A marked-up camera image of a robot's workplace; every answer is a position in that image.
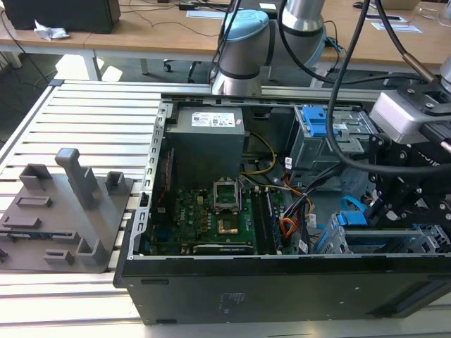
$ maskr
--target black computer case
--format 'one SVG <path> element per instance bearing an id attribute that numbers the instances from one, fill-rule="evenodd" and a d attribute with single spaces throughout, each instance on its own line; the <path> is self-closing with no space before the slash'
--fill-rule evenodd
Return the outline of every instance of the black computer case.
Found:
<path id="1" fill-rule="evenodd" d="M 118 0 L 4 0 L 6 15 L 17 30 L 41 25 L 108 34 L 119 21 Z"/>

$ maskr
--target gray robot arm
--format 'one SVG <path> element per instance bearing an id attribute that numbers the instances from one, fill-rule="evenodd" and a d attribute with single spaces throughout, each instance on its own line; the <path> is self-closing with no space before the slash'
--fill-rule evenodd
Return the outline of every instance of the gray robot arm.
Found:
<path id="1" fill-rule="evenodd" d="M 288 44 L 307 66 L 313 66 L 325 45 L 323 5 L 324 0 L 288 0 L 283 10 Z M 239 11 L 222 51 L 212 94 L 261 95 L 259 73 L 264 65 L 296 67 L 283 46 L 275 20 L 268 20 L 260 11 Z"/>

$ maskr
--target label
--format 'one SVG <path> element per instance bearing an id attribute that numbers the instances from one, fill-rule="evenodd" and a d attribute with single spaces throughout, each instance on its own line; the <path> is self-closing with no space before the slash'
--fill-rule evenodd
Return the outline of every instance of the label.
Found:
<path id="1" fill-rule="evenodd" d="M 234 113 L 204 113 L 192 114 L 191 126 L 193 127 L 234 127 Z"/>
<path id="2" fill-rule="evenodd" d="M 260 3 L 261 9 L 277 9 L 275 4 L 263 4 Z"/>
<path id="3" fill-rule="evenodd" d="M 333 129 L 345 129 L 347 130 L 346 124 L 344 123 L 334 123 Z"/>
<path id="4" fill-rule="evenodd" d="M 314 213 L 311 213 L 309 215 L 309 219 L 307 220 L 307 225 L 309 227 L 316 227 L 316 215 Z"/>
<path id="5" fill-rule="evenodd" d="M 219 307 L 218 313 L 221 315 L 231 315 L 235 309 L 240 306 L 246 298 L 246 294 L 244 292 L 238 292 L 235 294 L 221 294 L 219 296 Z"/>
<path id="6" fill-rule="evenodd" d="M 299 240 L 299 249 L 304 253 L 307 254 L 309 251 L 309 247 L 307 246 L 307 244 L 305 244 L 305 242 L 300 239 Z"/>
<path id="7" fill-rule="evenodd" d="M 285 168 L 291 170 L 293 159 L 291 157 L 285 157 Z"/>

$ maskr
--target power supply label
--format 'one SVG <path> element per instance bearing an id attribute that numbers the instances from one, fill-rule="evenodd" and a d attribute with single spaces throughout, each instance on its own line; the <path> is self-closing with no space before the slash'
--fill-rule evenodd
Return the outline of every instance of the power supply label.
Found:
<path id="1" fill-rule="evenodd" d="M 205 113 L 192 114 L 191 126 L 193 127 L 234 127 L 234 113 Z"/>

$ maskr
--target yellow wire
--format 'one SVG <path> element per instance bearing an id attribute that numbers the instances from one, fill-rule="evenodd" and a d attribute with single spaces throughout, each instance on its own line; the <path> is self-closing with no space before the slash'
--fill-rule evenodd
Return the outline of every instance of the yellow wire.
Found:
<path id="1" fill-rule="evenodd" d="M 273 161 L 271 162 L 270 166 L 267 169 L 263 169 L 263 170 L 257 170 L 257 171 L 242 171 L 241 174 L 248 174 L 248 175 L 260 175 L 260 174 L 266 174 L 268 171 L 271 171 L 274 166 L 276 165 L 276 153 L 274 152 L 274 150 L 271 148 L 271 146 L 269 145 L 269 143 L 267 141 L 264 140 L 263 137 L 261 137 L 260 135 L 256 134 L 255 132 L 250 132 L 251 135 L 254 135 L 255 137 L 257 137 L 260 141 L 262 141 L 265 146 L 267 146 L 269 148 L 269 150 L 271 151 L 271 153 L 273 154 Z"/>

